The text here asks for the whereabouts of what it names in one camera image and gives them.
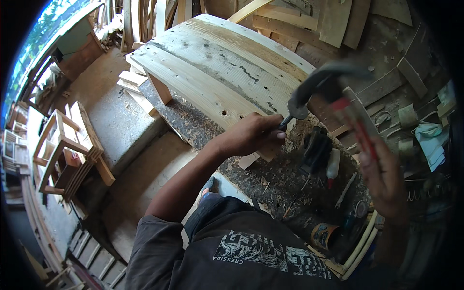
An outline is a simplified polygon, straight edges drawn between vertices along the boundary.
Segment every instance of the red cap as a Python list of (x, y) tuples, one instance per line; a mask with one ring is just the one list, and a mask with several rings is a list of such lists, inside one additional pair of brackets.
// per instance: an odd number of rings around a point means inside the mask
[(334, 183), (334, 179), (333, 178), (328, 178), (327, 179), (327, 186), (329, 187), (329, 189), (332, 188), (332, 184)]

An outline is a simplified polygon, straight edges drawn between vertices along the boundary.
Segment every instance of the man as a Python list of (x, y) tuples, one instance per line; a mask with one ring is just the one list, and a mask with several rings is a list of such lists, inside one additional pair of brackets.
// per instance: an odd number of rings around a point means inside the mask
[[(186, 223), (190, 244), (182, 248), (180, 223), (198, 192), (231, 156), (249, 155), (265, 143), (282, 144), (282, 115), (252, 113), (213, 138), (174, 175), (140, 220), (127, 270), (127, 289), (339, 289), (344, 283), (308, 251), (289, 228), (233, 197), (205, 194)], [(356, 288), (388, 286), (407, 243), (406, 194), (396, 157), (374, 139), (379, 160), (361, 153), (361, 171), (375, 208), (386, 218), (377, 242), (377, 264)]]

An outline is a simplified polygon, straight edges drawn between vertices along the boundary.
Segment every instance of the hand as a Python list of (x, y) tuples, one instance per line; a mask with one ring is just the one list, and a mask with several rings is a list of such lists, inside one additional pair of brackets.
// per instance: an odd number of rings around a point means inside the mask
[(380, 137), (371, 139), (379, 160), (361, 152), (361, 172), (369, 187), (375, 209), (394, 223), (408, 221), (407, 195), (400, 163)]
[(281, 114), (261, 116), (253, 112), (211, 142), (225, 158), (250, 155), (269, 142), (283, 145), (287, 134), (277, 130), (283, 119)]

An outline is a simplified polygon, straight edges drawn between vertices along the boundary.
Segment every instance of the shirt graphic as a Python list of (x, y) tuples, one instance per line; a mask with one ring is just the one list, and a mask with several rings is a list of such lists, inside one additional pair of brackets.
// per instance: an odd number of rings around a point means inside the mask
[(213, 260), (238, 265), (250, 261), (293, 275), (332, 279), (330, 270), (314, 253), (275, 244), (273, 240), (259, 234), (231, 231), (222, 237)]

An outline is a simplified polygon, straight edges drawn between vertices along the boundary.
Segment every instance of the tin can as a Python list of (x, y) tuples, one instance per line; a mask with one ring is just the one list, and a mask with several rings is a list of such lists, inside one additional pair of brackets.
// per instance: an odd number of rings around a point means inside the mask
[(339, 226), (320, 223), (316, 225), (311, 232), (312, 244), (316, 247), (329, 250), (336, 240), (339, 231)]

